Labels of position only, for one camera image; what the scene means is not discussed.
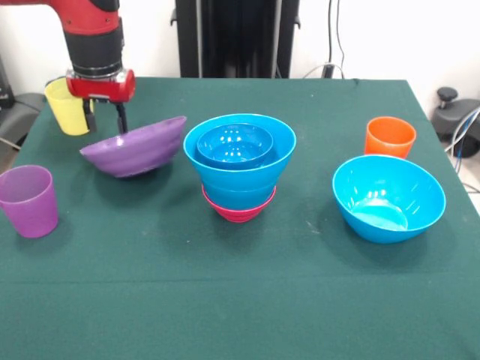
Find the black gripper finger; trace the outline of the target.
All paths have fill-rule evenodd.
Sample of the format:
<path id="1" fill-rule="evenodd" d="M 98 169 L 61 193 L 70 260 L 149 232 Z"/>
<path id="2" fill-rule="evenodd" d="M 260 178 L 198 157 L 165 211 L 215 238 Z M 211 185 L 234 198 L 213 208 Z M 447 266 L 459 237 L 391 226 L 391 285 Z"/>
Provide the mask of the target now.
<path id="1" fill-rule="evenodd" d="M 85 115 L 86 126 L 90 133 L 97 131 L 97 125 L 94 114 L 94 102 L 91 99 L 84 98 L 82 100 L 82 109 Z"/>
<path id="2" fill-rule="evenodd" d="M 115 108 L 118 114 L 118 118 L 117 118 L 118 131 L 120 134 L 126 134 L 128 132 L 128 123 L 127 123 L 125 106 L 123 103 L 115 103 Z"/>

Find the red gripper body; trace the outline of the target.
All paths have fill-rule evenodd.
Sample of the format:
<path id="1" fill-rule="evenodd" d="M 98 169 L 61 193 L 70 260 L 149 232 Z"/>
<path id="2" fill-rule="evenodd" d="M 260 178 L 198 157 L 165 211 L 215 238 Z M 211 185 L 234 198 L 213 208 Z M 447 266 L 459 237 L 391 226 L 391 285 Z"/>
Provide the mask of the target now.
<path id="1" fill-rule="evenodd" d="M 78 98 L 127 103 L 135 93 L 136 78 L 131 69 L 103 78 L 86 78 L 69 70 L 66 75 L 69 92 Z"/>

